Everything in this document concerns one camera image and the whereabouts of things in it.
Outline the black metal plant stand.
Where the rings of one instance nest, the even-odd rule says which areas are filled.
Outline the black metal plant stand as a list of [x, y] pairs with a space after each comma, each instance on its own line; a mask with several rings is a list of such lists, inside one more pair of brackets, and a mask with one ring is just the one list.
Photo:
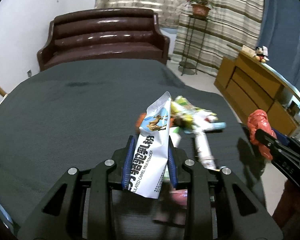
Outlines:
[[[194, 31], [196, 29], [196, 22], [202, 21], [204, 22], [204, 28], [197, 29], [202, 32], [202, 38], [200, 41], [200, 46], [193, 45]], [[189, 15], [189, 20], [186, 28], [186, 37], [184, 48], [182, 52], [181, 61], [179, 62], [179, 68], [181, 68], [181, 76], [185, 74], [187, 70], [194, 71], [194, 74], [198, 74], [198, 64], [200, 61], [200, 56], [202, 54], [202, 47], [204, 45], [204, 39], [206, 36], [208, 19], [206, 16], [199, 16], [195, 14]]]

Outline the wooden sideboard cabinet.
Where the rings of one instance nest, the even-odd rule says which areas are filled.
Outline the wooden sideboard cabinet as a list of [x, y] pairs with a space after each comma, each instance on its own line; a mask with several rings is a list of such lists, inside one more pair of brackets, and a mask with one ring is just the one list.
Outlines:
[[261, 109], [272, 128], [300, 138], [300, 92], [268, 64], [244, 52], [234, 60], [224, 57], [215, 86], [244, 124]]

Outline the yellow crumpled wrapper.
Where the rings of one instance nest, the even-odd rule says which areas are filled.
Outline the yellow crumpled wrapper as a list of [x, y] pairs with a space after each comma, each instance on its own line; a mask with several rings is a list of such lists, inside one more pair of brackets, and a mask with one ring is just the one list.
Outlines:
[[188, 132], [192, 130], [194, 114], [198, 109], [182, 95], [171, 101], [171, 117], [174, 118], [174, 123]]

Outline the dark brown leather sofa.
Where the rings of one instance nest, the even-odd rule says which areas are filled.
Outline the dark brown leather sofa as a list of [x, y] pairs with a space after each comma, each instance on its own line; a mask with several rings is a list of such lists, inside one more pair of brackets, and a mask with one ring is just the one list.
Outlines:
[[146, 59], [166, 64], [170, 39], [151, 9], [90, 9], [55, 17], [37, 53], [40, 71], [95, 59]]

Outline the teal white tube box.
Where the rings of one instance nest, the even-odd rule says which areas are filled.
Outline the teal white tube box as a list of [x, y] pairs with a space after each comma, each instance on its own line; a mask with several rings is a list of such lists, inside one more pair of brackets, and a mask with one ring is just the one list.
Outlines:
[[186, 134], [192, 134], [194, 132], [211, 132], [211, 131], [218, 131], [223, 130], [226, 128], [225, 122], [203, 122], [200, 126], [198, 124], [192, 124], [190, 128], [184, 129]]

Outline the striped beige curtain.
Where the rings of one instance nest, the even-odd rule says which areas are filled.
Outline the striped beige curtain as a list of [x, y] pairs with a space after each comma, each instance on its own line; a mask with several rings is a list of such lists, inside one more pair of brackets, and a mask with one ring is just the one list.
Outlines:
[[[228, 46], [254, 47], [257, 44], [263, 18], [264, 0], [210, 0], [211, 10], [198, 69], [216, 76], [224, 56], [235, 57]], [[95, 0], [95, 7], [152, 9], [159, 16], [161, 27], [176, 29], [171, 59], [180, 62], [186, 28], [192, 6], [185, 0]], [[193, 45], [200, 46], [204, 22], [197, 21]]]

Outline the potted plant in terracotta pot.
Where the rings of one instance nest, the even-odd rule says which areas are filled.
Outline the potted plant in terracotta pot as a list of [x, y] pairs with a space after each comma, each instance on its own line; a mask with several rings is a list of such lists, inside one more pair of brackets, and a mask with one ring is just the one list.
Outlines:
[[210, 0], [185, 0], [192, 6], [194, 16], [207, 18], [210, 10]]

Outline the twisted silver white tube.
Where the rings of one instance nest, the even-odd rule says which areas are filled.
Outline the twisted silver white tube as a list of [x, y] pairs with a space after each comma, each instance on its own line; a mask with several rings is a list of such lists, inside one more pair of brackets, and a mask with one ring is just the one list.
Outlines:
[[215, 159], [211, 153], [205, 132], [200, 127], [196, 127], [193, 133], [199, 162], [207, 169], [216, 170]]

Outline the Mickey Mouse plush toy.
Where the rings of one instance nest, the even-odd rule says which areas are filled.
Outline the Mickey Mouse plush toy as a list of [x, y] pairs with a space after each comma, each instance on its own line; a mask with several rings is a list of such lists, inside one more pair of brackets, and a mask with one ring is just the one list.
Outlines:
[[256, 47], [254, 58], [261, 63], [266, 63], [269, 61], [268, 48], [266, 46]]

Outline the white camel milk powder sachet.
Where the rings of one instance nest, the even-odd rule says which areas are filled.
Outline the white camel milk powder sachet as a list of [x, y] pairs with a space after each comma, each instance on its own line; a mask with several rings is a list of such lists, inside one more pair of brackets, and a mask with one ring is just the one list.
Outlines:
[[159, 197], [168, 162], [171, 95], [165, 92], [148, 108], [139, 126], [128, 190], [146, 198]]

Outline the dark grey tablecloth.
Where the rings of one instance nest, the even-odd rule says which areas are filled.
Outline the dark grey tablecloth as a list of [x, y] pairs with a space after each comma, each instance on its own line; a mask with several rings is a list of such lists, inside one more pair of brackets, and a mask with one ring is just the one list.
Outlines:
[[63, 63], [19, 84], [0, 105], [0, 204], [17, 224], [70, 167], [94, 167], [125, 146], [139, 115], [169, 92], [217, 114], [207, 135], [217, 163], [231, 168], [262, 203], [249, 140], [218, 94], [185, 85], [152, 60]]

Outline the small cardboard box on cabinet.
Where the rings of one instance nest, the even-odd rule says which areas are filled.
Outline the small cardboard box on cabinet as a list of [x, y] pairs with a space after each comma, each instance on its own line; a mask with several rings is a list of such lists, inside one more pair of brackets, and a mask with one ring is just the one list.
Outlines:
[[250, 57], [254, 57], [255, 56], [255, 50], [253, 48], [250, 48], [250, 47], [246, 46], [246, 45], [242, 46], [241, 51], [244, 52], [244, 53], [246, 53]]

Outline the blue curtain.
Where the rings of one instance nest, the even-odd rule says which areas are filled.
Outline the blue curtain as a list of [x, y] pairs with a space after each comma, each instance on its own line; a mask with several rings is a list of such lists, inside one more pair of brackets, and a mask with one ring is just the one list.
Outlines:
[[257, 44], [268, 48], [269, 65], [300, 92], [299, 0], [264, 0]]

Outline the torn white green paper scraps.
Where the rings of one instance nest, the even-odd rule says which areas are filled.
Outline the torn white green paper scraps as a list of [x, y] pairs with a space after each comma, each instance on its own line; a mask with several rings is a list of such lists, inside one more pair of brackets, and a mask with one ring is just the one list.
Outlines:
[[190, 109], [190, 114], [195, 124], [200, 124], [204, 121], [209, 123], [218, 121], [217, 114], [213, 113], [211, 110], [193, 107]]

